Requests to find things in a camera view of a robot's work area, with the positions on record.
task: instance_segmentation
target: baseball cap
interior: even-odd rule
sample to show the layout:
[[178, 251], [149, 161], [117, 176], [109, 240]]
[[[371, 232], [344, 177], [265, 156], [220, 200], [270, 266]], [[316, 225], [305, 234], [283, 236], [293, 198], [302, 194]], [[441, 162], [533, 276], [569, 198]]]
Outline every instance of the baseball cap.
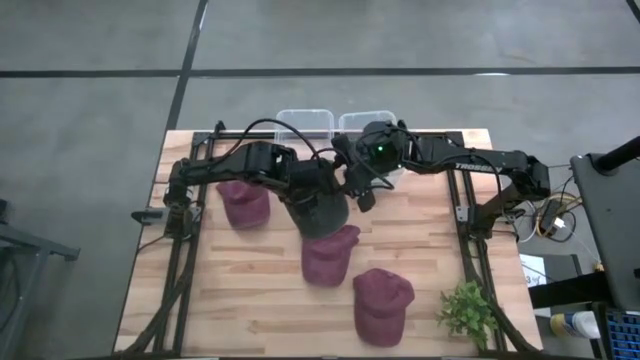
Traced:
[[349, 267], [351, 249], [358, 243], [360, 228], [345, 225], [331, 236], [302, 243], [302, 276], [313, 285], [338, 286]]
[[371, 269], [353, 279], [353, 288], [358, 336], [371, 345], [398, 345], [407, 306], [415, 298], [411, 283], [392, 272]]
[[271, 209], [267, 189], [242, 181], [222, 182], [216, 189], [222, 196], [224, 211], [233, 228], [249, 228], [269, 220]]

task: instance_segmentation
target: cap brim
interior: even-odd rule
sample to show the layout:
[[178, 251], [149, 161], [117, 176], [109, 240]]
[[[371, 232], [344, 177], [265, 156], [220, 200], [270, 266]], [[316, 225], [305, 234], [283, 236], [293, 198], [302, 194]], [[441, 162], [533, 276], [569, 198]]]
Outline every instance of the cap brim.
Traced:
[[387, 317], [376, 317], [362, 305], [354, 306], [356, 331], [365, 342], [381, 347], [395, 346], [402, 340], [406, 309]]
[[260, 226], [269, 221], [271, 215], [269, 194], [265, 192], [264, 195], [244, 204], [232, 204], [224, 201], [224, 211], [227, 214], [229, 224], [235, 229]]
[[347, 275], [351, 249], [335, 259], [320, 259], [311, 249], [302, 250], [302, 277], [310, 284], [318, 286], [338, 286]]

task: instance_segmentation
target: gray floor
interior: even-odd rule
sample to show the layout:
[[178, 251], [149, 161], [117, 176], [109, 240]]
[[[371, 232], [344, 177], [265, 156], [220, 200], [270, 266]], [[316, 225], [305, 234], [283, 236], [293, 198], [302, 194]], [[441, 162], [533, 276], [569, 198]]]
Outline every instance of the gray floor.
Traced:
[[[196, 5], [5, 0], [0, 70], [179, 69]], [[623, 0], [210, 0], [202, 28], [194, 68], [640, 65], [640, 24]], [[82, 247], [77, 263], [48, 266], [21, 359], [110, 352], [140, 232], [129, 213], [148, 198], [176, 81], [0, 79], [11, 222]], [[640, 75], [192, 79], [177, 126], [388, 109], [415, 128], [489, 128], [494, 147], [556, 165], [640, 133], [639, 93]], [[554, 185], [568, 174], [552, 170]], [[578, 216], [576, 239], [522, 252], [576, 253], [589, 271]]]

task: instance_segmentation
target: plastic bin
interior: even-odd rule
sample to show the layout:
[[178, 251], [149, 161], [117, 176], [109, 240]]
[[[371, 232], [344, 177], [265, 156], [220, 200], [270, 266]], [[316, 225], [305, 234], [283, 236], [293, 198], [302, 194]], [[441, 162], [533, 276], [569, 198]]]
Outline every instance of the plastic bin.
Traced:
[[[345, 131], [345, 130], [358, 130], [356, 132], [348, 132], [354, 134], [354, 139], [360, 136], [362, 129], [372, 121], [386, 121], [391, 120], [394, 124], [396, 123], [396, 116], [388, 110], [378, 110], [378, 111], [367, 111], [367, 112], [358, 112], [358, 113], [348, 113], [340, 116], [338, 119], [338, 129], [337, 131]], [[404, 173], [404, 169], [398, 169], [390, 172], [385, 176], [385, 178], [392, 184], [396, 184], [400, 179], [400, 176]], [[381, 185], [382, 181], [379, 179], [375, 179], [371, 182], [373, 185]]]
[[[334, 117], [331, 111], [325, 109], [286, 109], [276, 115], [276, 120], [284, 121], [300, 131], [309, 139], [316, 150], [331, 147], [331, 139], [335, 132]], [[294, 134], [293, 131], [274, 124], [273, 142], [294, 148], [301, 158], [311, 156], [307, 145]], [[330, 152], [324, 152], [321, 156], [333, 158]]]

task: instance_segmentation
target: artificial plant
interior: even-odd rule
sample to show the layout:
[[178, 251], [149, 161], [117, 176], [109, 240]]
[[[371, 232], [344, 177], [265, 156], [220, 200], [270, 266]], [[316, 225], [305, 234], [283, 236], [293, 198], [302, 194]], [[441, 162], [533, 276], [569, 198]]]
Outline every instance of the artificial plant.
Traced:
[[440, 293], [440, 299], [442, 311], [436, 314], [438, 326], [444, 322], [449, 327], [449, 335], [466, 334], [480, 349], [486, 349], [486, 328], [495, 330], [498, 324], [478, 284], [462, 283], [449, 296]]

